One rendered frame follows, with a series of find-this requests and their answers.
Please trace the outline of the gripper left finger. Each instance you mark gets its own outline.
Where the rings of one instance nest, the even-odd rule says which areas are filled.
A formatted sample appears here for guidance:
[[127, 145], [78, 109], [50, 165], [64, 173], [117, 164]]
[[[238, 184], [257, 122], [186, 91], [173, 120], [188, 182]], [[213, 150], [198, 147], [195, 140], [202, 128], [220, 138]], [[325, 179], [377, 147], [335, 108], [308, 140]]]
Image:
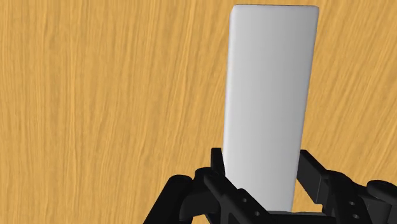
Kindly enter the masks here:
[[173, 175], [143, 224], [192, 224], [204, 215], [210, 224], [273, 224], [273, 217], [225, 176], [221, 148], [211, 149], [211, 165], [195, 177]]

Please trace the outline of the white rectangular block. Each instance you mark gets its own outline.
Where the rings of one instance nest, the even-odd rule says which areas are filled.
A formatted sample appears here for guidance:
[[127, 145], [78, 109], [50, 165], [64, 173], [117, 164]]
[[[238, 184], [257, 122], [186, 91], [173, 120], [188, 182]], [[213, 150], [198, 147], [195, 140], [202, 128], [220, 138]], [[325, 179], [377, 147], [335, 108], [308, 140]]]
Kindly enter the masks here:
[[230, 13], [226, 177], [265, 209], [291, 211], [319, 8], [238, 4]]

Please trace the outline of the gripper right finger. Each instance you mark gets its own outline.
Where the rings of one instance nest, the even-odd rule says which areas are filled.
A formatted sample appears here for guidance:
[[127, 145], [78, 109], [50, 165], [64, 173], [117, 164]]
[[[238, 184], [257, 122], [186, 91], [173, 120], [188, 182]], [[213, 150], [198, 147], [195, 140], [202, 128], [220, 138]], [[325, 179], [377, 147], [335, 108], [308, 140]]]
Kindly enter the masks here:
[[397, 224], [397, 186], [370, 180], [365, 186], [324, 168], [307, 150], [300, 151], [297, 180], [335, 224]]

